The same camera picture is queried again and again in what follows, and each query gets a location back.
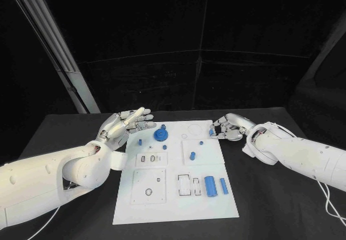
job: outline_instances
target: white board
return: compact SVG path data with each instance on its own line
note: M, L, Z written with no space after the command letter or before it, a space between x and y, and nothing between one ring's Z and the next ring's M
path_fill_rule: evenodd
M156 128L130 135L114 225L239 217L219 140L209 137L212 123L212 120L157 122ZM169 134L163 142L154 139L162 124ZM215 179L215 197L208 197L206 176Z

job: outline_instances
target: blue cylinder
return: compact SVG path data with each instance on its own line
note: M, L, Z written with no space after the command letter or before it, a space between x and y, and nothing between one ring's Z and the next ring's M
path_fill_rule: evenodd
M189 156L189 159L190 159L190 160L195 160L195 156L196 156L196 153L192 152L192 153L190 153L190 156Z
M225 178L221 178L219 181L221 181L221 186L222 186L224 194L229 194L229 190L228 190Z
M208 197L216 197L218 196L218 191L216 191L216 186L215 186L215 177L213 176L206 176L203 178L203 181L205 181L205 188L206 188Z
M169 138L169 132L166 130L166 125L164 124L160 126L160 129L157 129L154 131L153 138L159 142L163 142Z

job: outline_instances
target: blue screw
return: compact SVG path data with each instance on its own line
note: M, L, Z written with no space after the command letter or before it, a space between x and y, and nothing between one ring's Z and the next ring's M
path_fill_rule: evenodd
M190 159L190 160L195 160L195 156L196 156L196 153L192 152L192 153L190 153L190 156L189 156L189 159Z

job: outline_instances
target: black table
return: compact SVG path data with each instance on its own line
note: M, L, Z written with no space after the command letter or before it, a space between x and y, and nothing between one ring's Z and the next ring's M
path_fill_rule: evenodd
M216 120L235 113L255 123L275 122L304 137L283 107L206 111L159 111L154 121ZM20 158L84 145L95 139L111 114L48 115ZM327 239L346 236L339 219L324 211L324 196L317 182L280 163L264 164L242 153L245 140L221 140L225 167L239 218L113 225L121 172L92 192L63 205L36 240L42 239ZM332 201L346 215L346 192L330 187ZM27 239L51 218L53 211L0 231L0 239Z

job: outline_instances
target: robotic arm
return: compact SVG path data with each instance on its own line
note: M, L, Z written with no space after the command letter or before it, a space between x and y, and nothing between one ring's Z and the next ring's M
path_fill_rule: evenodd
M0 229L20 224L92 191L110 170L123 170L127 154L115 150L131 133L156 127L141 107L115 113L85 146L26 158L0 167ZM63 187L66 179L75 188Z
M275 123L255 124L229 113L211 125L215 139L238 141L244 135L242 151L268 165L277 162L307 176L346 191L346 151L296 135Z

